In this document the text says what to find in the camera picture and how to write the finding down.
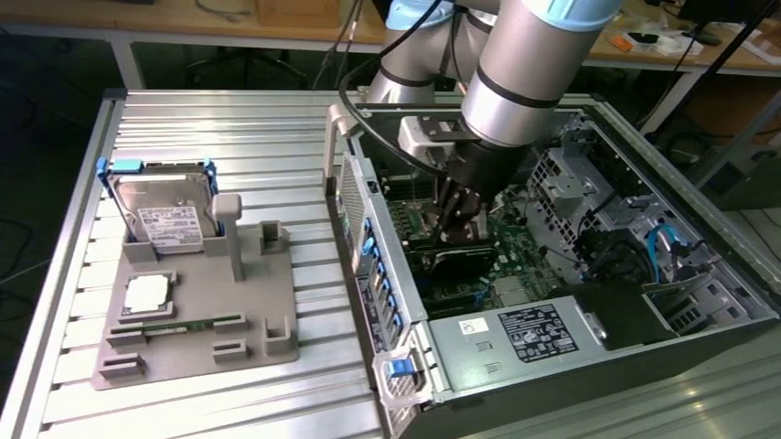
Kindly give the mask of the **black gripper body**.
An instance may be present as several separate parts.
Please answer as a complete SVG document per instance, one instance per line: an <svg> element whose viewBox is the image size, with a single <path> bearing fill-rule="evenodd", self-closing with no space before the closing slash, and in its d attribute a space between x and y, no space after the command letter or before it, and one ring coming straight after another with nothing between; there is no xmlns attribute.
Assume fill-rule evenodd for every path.
<svg viewBox="0 0 781 439"><path fill-rule="evenodd" d="M506 189L527 154L527 146L458 142L447 160L447 177L483 199L492 198Z"/></svg>

